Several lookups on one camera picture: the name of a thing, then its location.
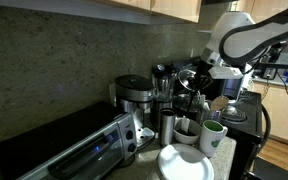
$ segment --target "wooden floor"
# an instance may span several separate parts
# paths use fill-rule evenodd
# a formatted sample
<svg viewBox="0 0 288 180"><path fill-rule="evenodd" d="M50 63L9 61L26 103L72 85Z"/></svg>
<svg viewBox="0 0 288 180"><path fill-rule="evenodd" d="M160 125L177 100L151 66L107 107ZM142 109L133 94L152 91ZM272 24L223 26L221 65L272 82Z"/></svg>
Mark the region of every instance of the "wooden floor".
<svg viewBox="0 0 288 180"><path fill-rule="evenodd" d="M288 171L288 145L269 139L259 157Z"/></svg>

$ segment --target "granite backsplash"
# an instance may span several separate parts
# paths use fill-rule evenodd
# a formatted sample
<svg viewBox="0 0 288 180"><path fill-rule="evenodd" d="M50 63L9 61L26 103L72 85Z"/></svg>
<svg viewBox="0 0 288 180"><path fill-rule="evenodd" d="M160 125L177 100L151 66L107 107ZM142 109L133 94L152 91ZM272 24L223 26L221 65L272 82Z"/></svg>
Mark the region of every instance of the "granite backsplash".
<svg viewBox="0 0 288 180"><path fill-rule="evenodd" d="M109 101L114 78L198 56L196 24L138 25L0 6L0 141Z"/></svg>

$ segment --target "upper cabinet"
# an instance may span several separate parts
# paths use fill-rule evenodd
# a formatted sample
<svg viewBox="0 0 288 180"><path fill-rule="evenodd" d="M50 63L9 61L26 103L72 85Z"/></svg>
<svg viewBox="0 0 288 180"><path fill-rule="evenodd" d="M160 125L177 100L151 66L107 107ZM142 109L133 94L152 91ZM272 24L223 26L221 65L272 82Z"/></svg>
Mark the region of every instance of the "upper cabinet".
<svg viewBox="0 0 288 180"><path fill-rule="evenodd" d="M198 22L202 0L151 0L151 11Z"/></svg>
<svg viewBox="0 0 288 180"><path fill-rule="evenodd" d="M0 5L138 24L199 21L202 0L0 0Z"/></svg>
<svg viewBox="0 0 288 180"><path fill-rule="evenodd" d="M233 3L231 10L251 14L258 23L288 8L288 0L239 0Z"/></svg>
<svg viewBox="0 0 288 180"><path fill-rule="evenodd" d="M121 5L132 6L134 8L150 10L151 9L151 1L150 0L102 0L113 2Z"/></svg>

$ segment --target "toaster oven door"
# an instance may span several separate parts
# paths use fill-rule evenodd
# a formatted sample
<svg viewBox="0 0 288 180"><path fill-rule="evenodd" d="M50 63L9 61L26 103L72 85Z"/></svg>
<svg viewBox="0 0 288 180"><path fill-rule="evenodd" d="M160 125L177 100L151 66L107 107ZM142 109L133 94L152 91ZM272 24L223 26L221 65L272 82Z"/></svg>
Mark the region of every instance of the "toaster oven door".
<svg viewBox="0 0 288 180"><path fill-rule="evenodd" d="M117 124L89 141L68 149L20 179L100 179L123 160L123 146Z"/></svg>

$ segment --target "electrical outlet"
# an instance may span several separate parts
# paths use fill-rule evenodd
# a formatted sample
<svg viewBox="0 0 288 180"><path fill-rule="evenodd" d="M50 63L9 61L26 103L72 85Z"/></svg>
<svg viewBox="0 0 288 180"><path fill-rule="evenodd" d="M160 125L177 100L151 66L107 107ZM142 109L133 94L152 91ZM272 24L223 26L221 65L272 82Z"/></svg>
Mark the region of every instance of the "electrical outlet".
<svg viewBox="0 0 288 180"><path fill-rule="evenodd" d="M110 91L110 102L115 106L116 105L115 84L109 85L109 91Z"/></svg>

